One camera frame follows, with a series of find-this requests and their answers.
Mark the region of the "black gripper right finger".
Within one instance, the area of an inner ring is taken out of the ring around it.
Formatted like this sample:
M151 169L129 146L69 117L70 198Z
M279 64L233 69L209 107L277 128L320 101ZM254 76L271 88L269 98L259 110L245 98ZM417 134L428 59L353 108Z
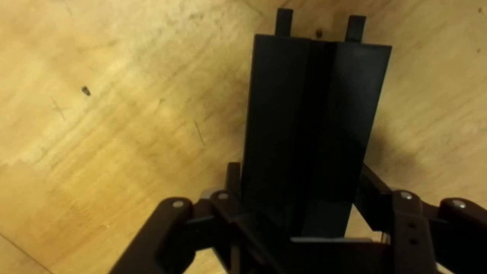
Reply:
M487 210L451 196L437 206L405 189L393 189L364 166L355 206L371 227L390 236L393 274L487 274Z

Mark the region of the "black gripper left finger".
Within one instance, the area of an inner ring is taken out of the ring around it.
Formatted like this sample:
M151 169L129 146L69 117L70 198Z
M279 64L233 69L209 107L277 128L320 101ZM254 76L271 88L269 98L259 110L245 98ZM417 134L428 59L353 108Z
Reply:
M183 196L161 201L110 274L184 274L202 250L212 250L228 274L283 274L266 238L272 225L237 196L241 172L239 163L228 163L225 187L196 203Z

